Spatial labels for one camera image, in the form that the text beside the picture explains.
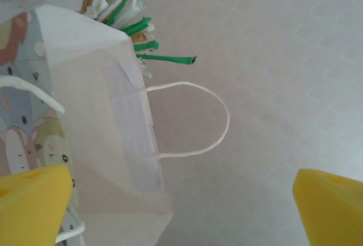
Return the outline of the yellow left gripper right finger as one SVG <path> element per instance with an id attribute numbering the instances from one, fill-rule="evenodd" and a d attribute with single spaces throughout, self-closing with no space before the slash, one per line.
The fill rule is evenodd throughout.
<path id="1" fill-rule="evenodd" d="M 362 182 L 301 169 L 293 197 L 310 245 L 362 245 Z"/>

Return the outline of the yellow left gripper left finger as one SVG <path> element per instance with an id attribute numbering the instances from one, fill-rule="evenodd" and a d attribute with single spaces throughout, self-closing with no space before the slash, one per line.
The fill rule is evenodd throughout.
<path id="1" fill-rule="evenodd" d="M 65 165 L 1 177 L 1 245 L 55 245 L 72 190 Z"/>

